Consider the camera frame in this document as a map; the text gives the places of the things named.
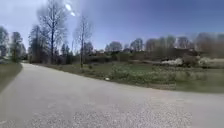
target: shrub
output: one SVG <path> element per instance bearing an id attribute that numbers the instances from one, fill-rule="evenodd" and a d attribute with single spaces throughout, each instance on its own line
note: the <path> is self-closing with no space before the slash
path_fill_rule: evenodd
<path id="1" fill-rule="evenodd" d="M 110 56 L 91 56 L 88 59 L 86 59 L 87 63 L 106 63 L 110 61 L 111 61 Z"/>
<path id="2" fill-rule="evenodd" d="M 183 57 L 183 66 L 194 67 L 198 63 L 197 57 L 184 55 Z"/>
<path id="3" fill-rule="evenodd" d="M 93 66 L 91 64 L 88 65 L 89 69 L 93 69 Z"/>
<path id="4" fill-rule="evenodd" d="M 173 66 L 179 66 L 183 64 L 182 59 L 178 58 L 176 60 L 168 60 L 168 61 L 163 61 L 162 64 L 168 64 L 168 65 L 173 65 Z"/>
<path id="5" fill-rule="evenodd" d="M 198 65 L 203 68 L 224 68 L 224 59 L 203 57 L 198 61 Z"/>
<path id="6" fill-rule="evenodd" d="M 132 60 L 144 60 L 146 57 L 145 55 L 146 53 L 144 51 L 142 52 L 133 52 L 131 55 L 130 55 L 130 58 Z"/>
<path id="7" fill-rule="evenodd" d="M 117 55 L 118 61 L 128 61 L 130 60 L 130 53 L 121 52 Z"/>

